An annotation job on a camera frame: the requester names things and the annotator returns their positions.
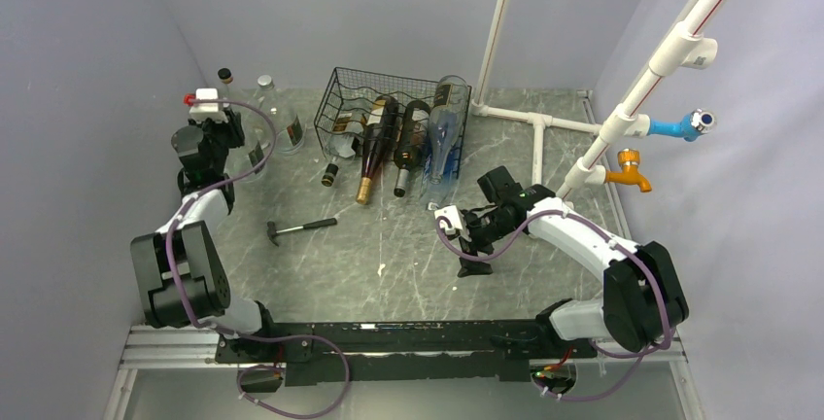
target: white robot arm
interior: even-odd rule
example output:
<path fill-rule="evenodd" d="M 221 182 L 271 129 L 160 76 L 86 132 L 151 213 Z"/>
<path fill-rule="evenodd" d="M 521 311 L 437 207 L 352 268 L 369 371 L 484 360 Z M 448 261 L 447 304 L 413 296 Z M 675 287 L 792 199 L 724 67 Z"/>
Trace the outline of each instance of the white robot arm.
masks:
<path fill-rule="evenodd" d="M 200 88 L 188 98 L 217 100 L 218 92 L 214 88 Z M 182 207 L 185 213 L 177 213 L 155 232 L 131 243 L 144 314 L 156 328 L 189 324 L 163 246 L 174 222 L 175 262 L 198 322 L 237 333 L 257 333 L 267 325 L 268 312 L 262 305 L 232 294 L 210 234 L 231 212 L 234 189 L 230 183 L 215 190 L 207 188 L 227 179 L 224 167 L 228 152 L 242 144 L 239 118 L 233 110 L 222 109 L 218 102 L 191 105 L 189 124 L 172 137 L 172 146 L 183 166 L 178 173 L 182 204 L 190 207 Z"/>
<path fill-rule="evenodd" d="M 561 300 L 541 313 L 559 338 L 614 339 L 627 350 L 642 350 L 664 332 L 653 286 L 660 290 L 671 327 L 687 318 L 689 308 L 670 255 L 660 244 L 639 245 L 604 230 L 545 187 L 522 189 L 503 167 L 481 177 L 478 184 L 495 204 L 493 209 L 481 208 L 486 209 L 481 216 L 478 210 L 457 206 L 435 211 L 445 235 L 461 243 L 459 277 L 491 274 L 492 267 L 484 261 L 503 252 L 494 253 L 492 243 L 521 229 L 570 255 L 603 284 L 603 297 Z M 490 256 L 480 258 L 479 252 Z M 636 261 L 648 268 L 655 282 L 649 282 Z"/>

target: gray marble floor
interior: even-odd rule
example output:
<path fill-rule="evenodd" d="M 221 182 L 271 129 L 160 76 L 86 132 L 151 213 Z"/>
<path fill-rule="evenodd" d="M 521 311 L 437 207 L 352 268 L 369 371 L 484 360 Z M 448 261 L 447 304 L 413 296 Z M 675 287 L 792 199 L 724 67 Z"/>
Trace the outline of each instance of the gray marble floor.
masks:
<path fill-rule="evenodd" d="M 493 275 L 458 279 L 458 259 L 439 243 L 431 212 L 417 203 L 420 172 L 410 193 L 395 198 L 396 169 L 387 164 L 366 206 L 355 203 L 359 159 L 342 162 L 335 185 L 322 186 L 326 161 L 309 129 L 322 94 L 279 91 L 278 105 L 301 114 L 306 143 L 291 157 L 270 160 L 262 179 L 238 185 L 234 212 L 214 232 L 234 293 L 262 301 L 276 321 L 294 322 L 531 318 L 561 298 L 600 292 L 582 266 L 526 236 L 493 262 Z M 488 102 L 586 121 L 574 91 L 493 90 Z M 544 185 L 559 187 L 590 142 L 583 133 L 547 130 Z M 529 184 L 532 128 L 471 117 L 453 202 L 462 208 L 485 204 L 475 181 L 499 165 Z M 572 200 L 579 213 L 617 232 L 606 187 L 583 189 Z M 285 228 L 332 216 L 337 226 L 284 235 L 280 247 L 265 235 L 266 221 Z"/>

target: hammer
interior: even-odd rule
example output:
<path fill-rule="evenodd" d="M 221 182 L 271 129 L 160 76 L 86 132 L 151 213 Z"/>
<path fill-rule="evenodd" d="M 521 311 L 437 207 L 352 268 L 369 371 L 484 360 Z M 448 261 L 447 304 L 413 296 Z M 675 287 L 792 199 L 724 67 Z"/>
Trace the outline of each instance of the hammer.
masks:
<path fill-rule="evenodd" d="M 266 223 L 266 236 L 269 237 L 269 241 L 274 243 L 276 246 L 279 246 L 278 242 L 275 239 L 277 238 L 278 235 L 281 235 L 283 233 L 297 232 L 299 230 L 309 230 L 310 228 L 326 228 L 326 227 L 329 227 L 329 226 L 334 226 L 336 224 L 337 224 L 337 219 L 329 218 L 329 219 L 321 219 L 319 221 L 315 221 L 314 223 L 304 224 L 303 226 L 289 227 L 289 228 L 284 228 L 283 230 L 278 230 L 278 228 L 275 226 L 274 221 L 268 221 Z"/>

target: white wall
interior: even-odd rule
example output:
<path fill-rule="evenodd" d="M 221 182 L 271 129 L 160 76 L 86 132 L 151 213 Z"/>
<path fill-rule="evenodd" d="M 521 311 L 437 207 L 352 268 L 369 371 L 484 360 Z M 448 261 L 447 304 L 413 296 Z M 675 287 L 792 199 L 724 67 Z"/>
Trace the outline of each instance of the white wall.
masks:
<path fill-rule="evenodd" d="M 601 120 L 685 1 L 641 1 L 596 86 Z M 635 239 L 675 259 L 710 419 L 824 417 L 822 30 L 824 0 L 730 0 L 705 31 L 719 43 L 712 67 L 678 70 L 642 109 L 675 121 L 705 106 L 717 130 L 617 147 L 641 149 L 654 190 L 621 197 Z"/>
<path fill-rule="evenodd" d="M 638 1 L 510 0 L 490 86 L 594 88 Z"/>
<path fill-rule="evenodd" d="M 271 73 L 322 88 L 335 66 L 474 83 L 496 0 L 166 0 L 211 82 Z M 491 83 L 591 88 L 637 0 L 512 0 Z M 535 58 L 539 51 L 540 58 Z"/>
<path fill-rule="evenodd" d="M 129 242 L 178 201 L 202 77 L 160 0 L 0 10 L 0 418 L 99 418 L 141 316 Z"/>

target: clear glass bottle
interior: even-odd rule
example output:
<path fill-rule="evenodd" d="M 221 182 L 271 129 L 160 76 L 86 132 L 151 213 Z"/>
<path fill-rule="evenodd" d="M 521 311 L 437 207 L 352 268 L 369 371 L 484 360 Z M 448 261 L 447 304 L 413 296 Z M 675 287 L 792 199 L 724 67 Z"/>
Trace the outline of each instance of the clear glass bottle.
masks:
<path fill-rule="evenodd" d="M 272 77 L 260 75 L 253 97 L 261 111 L 271 115 L 278 130 L 275 136 L 275 153 L 293 155 L 303 146 L 303 125 L 297 113 L 289 106 L 275 107 L 275 84 Z"/>
<path fill-rule="evenodd" d="M 223 91 L 221 97 L 223 99 L 231 99 L 235 101 L 245 101 L 246 99 L 236 90 L 231 84 L 234 78 L 227 68 L 222 68 L 218 71 L 218 77 L 223 82 Z M 260 143 L 260 136 L 264 136 L 269 132 L 268 128 L 264 126 L 264 122 L 260 116 L 253 114 L 252 111 L 244 107 L 232 107 L 230 104 L 224 104 L 225 111 L 230 110 L 240 118 L 240 126 L 243 128 L 244 141 L 243 146 L 229 150 L 229 156 L 226 158 L 225 172 L 229 177 L 237 177 L 238 175 L 248 172 L 252 167 L 263 160 L 264 147 Z M 262 165 L 255 170 L 252 175 L 244 177 L 240 182 L 253 182 L 263 177 Z"/>

